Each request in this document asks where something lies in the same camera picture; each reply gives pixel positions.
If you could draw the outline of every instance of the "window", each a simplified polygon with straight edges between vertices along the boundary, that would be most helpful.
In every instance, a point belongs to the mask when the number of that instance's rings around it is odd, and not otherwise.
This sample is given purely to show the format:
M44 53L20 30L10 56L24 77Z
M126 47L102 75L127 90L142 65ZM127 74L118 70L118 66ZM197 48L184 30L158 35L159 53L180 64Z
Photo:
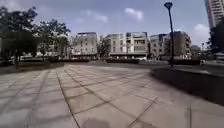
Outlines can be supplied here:
M120 40L120 45L123 45L123 40Z

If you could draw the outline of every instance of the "blue sky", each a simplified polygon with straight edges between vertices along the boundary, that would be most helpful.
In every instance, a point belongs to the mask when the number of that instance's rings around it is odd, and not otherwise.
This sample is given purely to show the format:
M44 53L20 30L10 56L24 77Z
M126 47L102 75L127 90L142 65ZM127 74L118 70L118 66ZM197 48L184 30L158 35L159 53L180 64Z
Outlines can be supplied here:
M108 34L146 31L149 35L167 33L169 17L163 4L167 0L0 0L10 10L37 7L35 22L52 18L63 21L77 32ZM204 0L170 0L175 30L187 32L193 44L209 38Z

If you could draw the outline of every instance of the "pavement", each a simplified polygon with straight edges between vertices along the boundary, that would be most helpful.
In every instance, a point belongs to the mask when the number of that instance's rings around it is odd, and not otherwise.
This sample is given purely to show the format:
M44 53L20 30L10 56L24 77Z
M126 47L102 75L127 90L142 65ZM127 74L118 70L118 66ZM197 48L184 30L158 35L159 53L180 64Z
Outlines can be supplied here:
M223 128L223 106L133 67L67 64L1 75L0 128Z

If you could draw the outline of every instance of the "facade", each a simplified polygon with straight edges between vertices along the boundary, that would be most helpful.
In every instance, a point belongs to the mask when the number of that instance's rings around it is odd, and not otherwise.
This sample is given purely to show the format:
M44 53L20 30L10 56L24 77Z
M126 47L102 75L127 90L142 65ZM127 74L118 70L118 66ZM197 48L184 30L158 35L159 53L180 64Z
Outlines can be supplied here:
M205 0L210 29L224 17L224 0Z
M188 58L190 56L191 39L187 33L182 31L174 32L174 55L181 59ZM171 40L165 42L165 55L172 55Z
M165 55L165 43L170 39L169 34L150 36L150 53L152 58Z
M0 38L0 53L2 52L2 38Z
M72 56L95 59L97 56L97 34L95 32L78 33L72 43Z
M117 58L145 57L148 54L148 38L146 32L127 32L109 34L109 56Z

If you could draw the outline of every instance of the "lamp post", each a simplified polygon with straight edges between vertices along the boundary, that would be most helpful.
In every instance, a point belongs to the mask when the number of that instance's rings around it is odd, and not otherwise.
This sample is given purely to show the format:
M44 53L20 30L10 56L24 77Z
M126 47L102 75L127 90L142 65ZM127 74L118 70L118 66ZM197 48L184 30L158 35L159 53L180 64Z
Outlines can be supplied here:
M173 22L172 22L172 16L171 16L171 8L173 6L172 2L167 2L164 4L164 6L168 9L169 17L170 17L170 29L171 29L171 49L172 49L172 55L170 59L171 67L173 67L173 60L174 60L174 37L173 37Z

